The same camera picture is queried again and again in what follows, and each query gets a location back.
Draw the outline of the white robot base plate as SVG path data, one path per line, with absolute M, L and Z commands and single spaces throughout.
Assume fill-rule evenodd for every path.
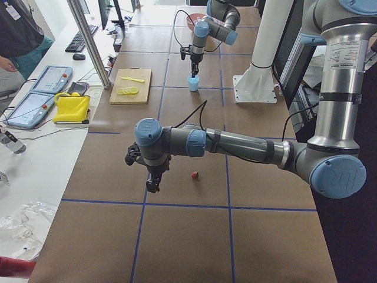
M 233 76 L 236 103 L 277 103 L 275 85 L 271 73 L 244 80 L 242 75 Z

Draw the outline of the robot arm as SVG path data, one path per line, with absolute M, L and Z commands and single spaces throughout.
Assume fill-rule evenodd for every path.
M 235 78 L 234 94 L 224 99 L 225 126 L 211 129 L 183 120 L 164 127 L 152 118 L 135 125 L 125 162 L 147 168 L 148 191 L 159 190 L 172 156 L 202 157 L 205 152 L 273 164 L 332 199 L 362 188 L 367 172 L 354 132 L 368 44 L 376 33 L 376 2 L 302 1 L 302 7 L 301 42 L 326 47 L 313 136 L 304 142 L 280 138 L 285 120 L 279 105 L 267 102 L 275 96 L 271 68 L 293 8 L 293 1 L 267 1 L 250 66 Z
M 194 26 L 193 43 L 188 53 L 191 60 L 191 76 L 199 73 L 199 63 L 203 60 L 207 37 L 212 37 L 227 45 L 233 45 L 240 23 L 238 9 L 229 1 L 208 1 L 207 15 Z

